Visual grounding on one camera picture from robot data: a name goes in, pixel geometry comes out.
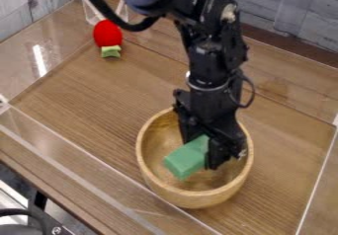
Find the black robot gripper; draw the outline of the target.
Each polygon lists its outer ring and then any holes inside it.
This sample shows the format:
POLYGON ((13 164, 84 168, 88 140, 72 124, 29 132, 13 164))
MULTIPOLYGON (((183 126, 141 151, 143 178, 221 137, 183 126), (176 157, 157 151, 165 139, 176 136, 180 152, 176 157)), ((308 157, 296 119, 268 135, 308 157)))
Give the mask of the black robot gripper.
POLYGON ((200 135, 208 137, 205 168, 216 170, 231 158, 245 155, 247 137, 236 120, 241 105, 235 99, 240 93, 217 87, 175 89, 172 95, 181 141, 187 143, 200 135))

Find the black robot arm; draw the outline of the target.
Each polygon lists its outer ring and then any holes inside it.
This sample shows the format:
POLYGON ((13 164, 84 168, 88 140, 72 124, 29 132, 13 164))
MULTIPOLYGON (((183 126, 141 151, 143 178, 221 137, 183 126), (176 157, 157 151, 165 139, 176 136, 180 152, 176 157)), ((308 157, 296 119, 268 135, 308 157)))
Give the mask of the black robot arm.
POLYGON ((105 0, 88 0, 100 14, 129 32, 148 29, 161 18, 172 19, 188 59, 187 90, 173 91, 173 111, 181 140, 208 137, 204 167, 215 170, 241 156, 247 137, 236 120, 243 85, 249 83, 241 65, 248 46, 241 36, 236 0, 124 0, 144 16, 141 22, 125 22, 105 0))

